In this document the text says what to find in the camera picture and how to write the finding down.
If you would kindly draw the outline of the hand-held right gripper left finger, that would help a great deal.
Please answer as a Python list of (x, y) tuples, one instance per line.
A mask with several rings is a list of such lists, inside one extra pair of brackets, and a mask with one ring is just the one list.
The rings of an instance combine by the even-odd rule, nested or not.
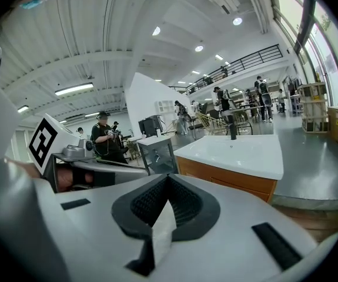
[(49, 182), (35, 179), (44, 222), (69, 281), (164, 281), (157, 271), (145, 277), (125, 267), (139, 258), (143, 241), (126, 236), (111, 214), (118, 197), (153, 179), (65, 193), (54, 193)]

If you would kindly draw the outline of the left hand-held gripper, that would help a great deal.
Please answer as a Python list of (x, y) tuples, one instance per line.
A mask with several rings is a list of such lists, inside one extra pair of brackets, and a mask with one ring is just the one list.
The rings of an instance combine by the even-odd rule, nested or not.
[(57, 160), (71, 163), (73, 167), (99, 171), (93, 174), (95, 187), (113, 186), (149, 176), (149, 171), (142, 167), (89, 160), (95, 156), (92, 142), (72, 133), (48, 114), (37, 125), (28, 153), (40, 175), (50, 183), (55, 193), (59, 190)]

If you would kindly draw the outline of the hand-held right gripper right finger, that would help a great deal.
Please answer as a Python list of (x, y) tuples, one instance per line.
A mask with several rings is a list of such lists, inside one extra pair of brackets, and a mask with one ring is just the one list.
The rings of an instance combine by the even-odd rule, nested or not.
[(252, 226), (268, 222), (305, 257), (316, 247), (300, 225), (262, 199), (194, 177), (188, 183), (220, 204), (216, 224), (200, 239), (174, 242), (153, 272), (154, 281), (265, 281), (281, 273)]

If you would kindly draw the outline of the person's left hand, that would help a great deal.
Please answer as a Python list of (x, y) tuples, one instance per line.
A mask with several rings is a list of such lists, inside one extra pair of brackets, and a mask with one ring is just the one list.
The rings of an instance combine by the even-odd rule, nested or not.
[(73, 173), (72, 169), (59, 168), (58, 174), (58, 192), (68, 191), (73, 185)]

